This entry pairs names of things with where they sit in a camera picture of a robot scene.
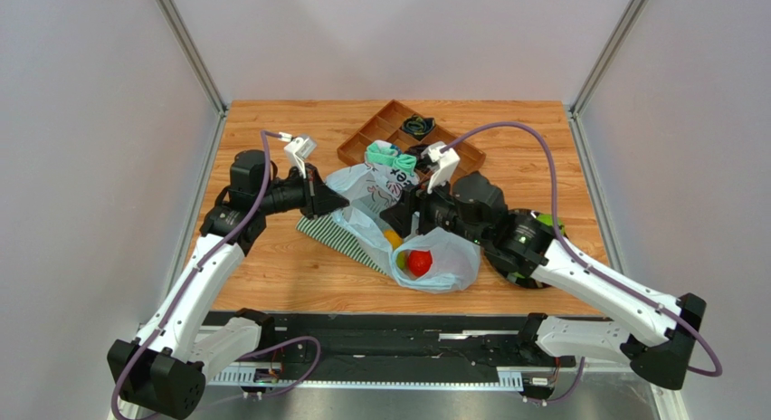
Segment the green watermelon toy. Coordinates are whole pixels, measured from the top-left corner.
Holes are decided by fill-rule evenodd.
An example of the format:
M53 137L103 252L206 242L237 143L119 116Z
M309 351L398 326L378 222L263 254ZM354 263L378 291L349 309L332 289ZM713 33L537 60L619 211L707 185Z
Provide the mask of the green watermelon toy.
M549 227L553 227L556 224L560 233L562 235L566 234L565 223L560 218L555 219L552 214L548 213L538 213L537 219Z

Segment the orange red wrinkled fruit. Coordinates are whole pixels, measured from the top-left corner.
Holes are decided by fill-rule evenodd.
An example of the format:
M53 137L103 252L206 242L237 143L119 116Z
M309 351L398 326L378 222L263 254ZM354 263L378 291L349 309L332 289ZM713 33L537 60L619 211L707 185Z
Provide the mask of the orange red wrinkled fruit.
M407 256L407 269L416 278L427 274L433 266L433 256L429 251L413 250Z

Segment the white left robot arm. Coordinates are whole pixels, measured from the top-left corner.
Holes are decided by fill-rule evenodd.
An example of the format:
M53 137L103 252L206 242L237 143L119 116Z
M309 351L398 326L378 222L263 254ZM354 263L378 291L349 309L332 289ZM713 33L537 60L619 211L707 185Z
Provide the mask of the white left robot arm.
M115 381L112 414L119 402L153 416L188 418L213 377L239 359L275 350L275 319L241 309L215 333L198 339L214 300L266 229L270 215L298 210L314 220L348 206L310 163L294 165L285 178L266 150L237 154L230 183L206 214L181 278L131 341L116 340L107 360Z

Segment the light green starfruit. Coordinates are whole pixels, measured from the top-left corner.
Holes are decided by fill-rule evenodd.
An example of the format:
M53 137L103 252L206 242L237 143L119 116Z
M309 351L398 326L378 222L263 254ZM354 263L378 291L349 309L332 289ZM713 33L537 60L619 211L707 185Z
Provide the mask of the light green starfruit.
M395 262L398 269L403 271L407 268L408 257L408 251L402 251L396 254Z

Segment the light blue printed plastic bag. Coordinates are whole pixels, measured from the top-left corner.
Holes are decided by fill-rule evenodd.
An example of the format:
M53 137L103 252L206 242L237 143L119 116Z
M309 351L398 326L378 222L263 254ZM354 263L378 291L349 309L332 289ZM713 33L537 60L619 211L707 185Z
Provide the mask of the light blue printed plastic bag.
M349 206L332 214L332 220L352 234L364 254L398 285L429 293L463 291L477 281L479 246L439 228L418 234L418 215L412 215L408 235L402 238L380 218L406 186L417 183L415 173L385 165L344 167L325 181L349 201Z

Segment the yellow green mango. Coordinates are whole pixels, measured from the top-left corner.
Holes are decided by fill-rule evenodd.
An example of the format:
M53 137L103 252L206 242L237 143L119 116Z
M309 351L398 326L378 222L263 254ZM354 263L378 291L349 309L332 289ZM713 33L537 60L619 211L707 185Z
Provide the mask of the yellow green mango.
M403 244L403 238L394 230L383 231L383 236L391 244L392 249L396 250Z

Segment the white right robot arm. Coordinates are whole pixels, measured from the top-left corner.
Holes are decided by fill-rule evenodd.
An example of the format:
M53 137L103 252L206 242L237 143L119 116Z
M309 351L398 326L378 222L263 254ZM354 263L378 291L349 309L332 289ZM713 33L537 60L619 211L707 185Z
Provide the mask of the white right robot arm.
M434 189L407 186L380 217L401 237L441 229L478 245L502 275L541 282L600 310L605 320L531 316L520 336L550 357L627 365L651 384L682 389L706 302L630 280L591 258L533 212L510 209L500 188L474 172Z

